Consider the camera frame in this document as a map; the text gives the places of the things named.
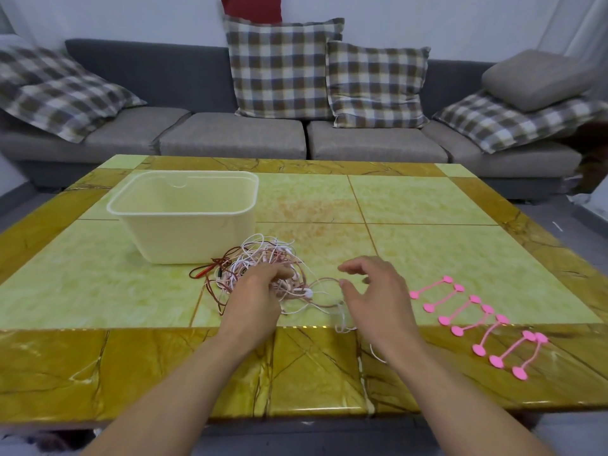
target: table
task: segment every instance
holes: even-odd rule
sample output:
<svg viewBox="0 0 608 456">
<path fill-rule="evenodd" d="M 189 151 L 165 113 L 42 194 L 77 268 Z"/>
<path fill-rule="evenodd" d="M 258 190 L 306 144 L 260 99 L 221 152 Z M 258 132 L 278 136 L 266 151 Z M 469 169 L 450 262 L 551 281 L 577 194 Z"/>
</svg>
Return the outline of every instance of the table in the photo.
<svg viewBox="0 0 608 456">
<path fill-rule="evenodd" d="M 453 276 L 513 323 L 488 338 L 490 353 L 522 329 L 546 334 L 551 344 L 521 382 L 472 353 L 484 328 L 452 336 L 439 313 L 421 310 L 424 298 L 414 302 L 424 338 L 506 409 L 608 407 L 608 280 L 462 166 L 117 155 L 0 235 L 1 425 L 113 420 L 217 332 L 202 282 L 187 277 L 193 266 L 148 264 L 105 210 L 113 188 L 149 169 L 258 173 L 257 231 L 295 240 L 316 276 L 375 253 L 411 289 Z M 455 323 L 478 316 L 467 310 Z M 279 325 L 213 419 L 419 411 L 357 331 L 333 329 L 334 316 L 307 309 Z M 507 366 L 533 350 L 523 344 Z"/>
</svg>

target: plastic container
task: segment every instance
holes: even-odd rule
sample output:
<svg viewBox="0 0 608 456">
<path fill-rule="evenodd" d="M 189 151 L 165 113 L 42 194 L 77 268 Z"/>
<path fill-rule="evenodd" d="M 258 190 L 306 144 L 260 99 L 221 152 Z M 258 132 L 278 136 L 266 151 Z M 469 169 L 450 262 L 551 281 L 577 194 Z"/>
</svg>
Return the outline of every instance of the plastic container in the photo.
<svg viewBox="0 0 608 456">
<path fill-rule="evenodd" d="M 258 184 L 244 171 L 150 171 L 107 208 L 149 262 L 207 263 L 253 235 Z"/>
</svg>

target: left hand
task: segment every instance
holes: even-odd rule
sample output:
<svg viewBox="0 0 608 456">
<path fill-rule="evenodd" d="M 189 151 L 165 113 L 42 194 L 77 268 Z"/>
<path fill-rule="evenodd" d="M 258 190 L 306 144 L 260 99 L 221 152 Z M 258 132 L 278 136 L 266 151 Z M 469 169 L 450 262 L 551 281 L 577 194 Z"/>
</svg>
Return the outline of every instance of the left hand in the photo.
<svg viewBox="0 0 608 456">
<path fill-rule="evenodd" d="M 218 336 L 236 341 L 245 354 L 264 342 L 277 328 L 281 315 L 281 305 L 270 283 L 293 275 L 289 267 L 267 263 L 245 272 L 228 299 Z"/>
</svg>

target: forearm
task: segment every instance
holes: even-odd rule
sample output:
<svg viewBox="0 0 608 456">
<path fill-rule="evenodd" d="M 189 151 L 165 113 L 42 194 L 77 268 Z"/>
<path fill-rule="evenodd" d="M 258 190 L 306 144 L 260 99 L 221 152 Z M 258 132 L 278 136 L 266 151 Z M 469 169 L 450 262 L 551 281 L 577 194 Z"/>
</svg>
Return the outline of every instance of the forearm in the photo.
<svg viewBox="0 0 608 456">
<path fill-rule="evenodd" d="M 226 339 L 209 339 L 104 430 L 83 455 L 189 455 L 245 354 Z"/>
<path fill-rule="evenodd" d="M 423 343 L 394 356 L 399 374 L 447 455 L 554 453 Z"/>
</svg>

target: red cloth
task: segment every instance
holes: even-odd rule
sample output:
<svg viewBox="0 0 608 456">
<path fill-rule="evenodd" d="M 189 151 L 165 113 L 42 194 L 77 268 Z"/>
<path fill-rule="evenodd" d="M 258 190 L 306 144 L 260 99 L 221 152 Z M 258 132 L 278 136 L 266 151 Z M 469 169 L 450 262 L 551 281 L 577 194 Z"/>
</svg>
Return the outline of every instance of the red cloth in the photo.
<svg viewBox="0 0 608 456">
<path fill-rule="evenodd" d="M 255 23 L 280 23 L 281 0 L 222 0 L 224 13 Z"/>
</svg>

